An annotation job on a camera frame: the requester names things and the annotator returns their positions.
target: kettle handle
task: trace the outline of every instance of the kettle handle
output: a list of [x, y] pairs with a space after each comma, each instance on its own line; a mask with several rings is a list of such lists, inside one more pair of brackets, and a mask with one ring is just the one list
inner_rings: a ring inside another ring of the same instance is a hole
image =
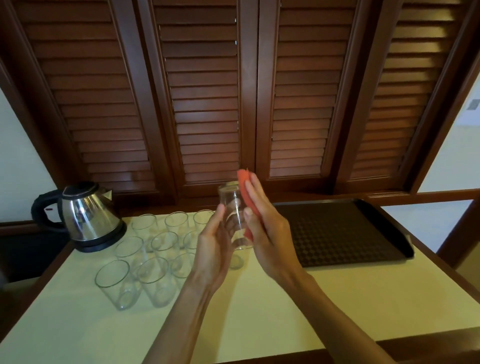
[[45, 213], [45, 208], [54, 203], [58, 203], [60, 198], [60, 190], [50, 191], [37, 197], [33, 202], [31, 209], [33, 221], [35, 221], [40, 227], [47, 230], [52, 230], [56, 232], [67, 232], [65, 224], [61, 222], [51, 221]]

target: person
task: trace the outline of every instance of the person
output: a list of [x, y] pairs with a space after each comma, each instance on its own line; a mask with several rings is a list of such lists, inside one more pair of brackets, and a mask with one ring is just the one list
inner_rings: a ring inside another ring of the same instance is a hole
[[[336, 363], [394, 363], [302, 268], [288, 221], [270, 203], [254, 174], [251, 180], [245, 186], [263, 224], [249, 207], [244, 209], [244, 217], [253, 233], [253, 250], [265, 273], [305, 315]], [[143, 364], [190, 362], [208, 304], [223, 283], [233, 254], [233, 244], [222, 226], [224, 213], [225, 206], [218, 205], [199, 235], [192, 271]]]

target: kettle base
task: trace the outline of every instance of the kettle base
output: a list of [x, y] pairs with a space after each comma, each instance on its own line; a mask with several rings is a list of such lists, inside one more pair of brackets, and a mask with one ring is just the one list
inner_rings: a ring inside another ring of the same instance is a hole
[[121, 224], [119, 224], [115, 229], [109, 232], [107, 235], [102, 236], [97, 239], [88, 240], [88, 241], [79, 241], [73, 240], [73, 245], [75, 249], [82, 253], [93, 253], [99, 252], [100, 250], [106, 249], [109, 246], [115, 244], [118, 240], [120, 240], [127, 231], [127, 224], [123, 220], [120, 220]]

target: kettle lid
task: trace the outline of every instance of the kettle lid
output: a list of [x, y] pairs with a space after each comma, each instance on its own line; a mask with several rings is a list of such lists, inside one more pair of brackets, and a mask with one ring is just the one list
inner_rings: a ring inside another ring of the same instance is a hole
[[64, 200], [78, 200], [88, 197], [99, 189], [98, 183], [92, 181], [78, 182], [76, 185], [67, 186], [63, 190], [62, 198]]

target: stainless steel kettle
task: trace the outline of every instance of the stainless steel kettle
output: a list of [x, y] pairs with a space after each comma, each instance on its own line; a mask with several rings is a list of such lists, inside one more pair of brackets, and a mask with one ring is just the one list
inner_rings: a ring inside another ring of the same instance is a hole
[[[54, 203], [62, 222], [48, 219], [45, 208]], [[97, 252], [116, 243], [127, 230], [127, 226], [113, 209], [113, 203], [99, 191], [98, 183], [80, 182], [67, 186], [63, 191], [55, 190], [41, 194], [33, 202], [32, 218], [45, 229], [68, 232], [81, 252]]]

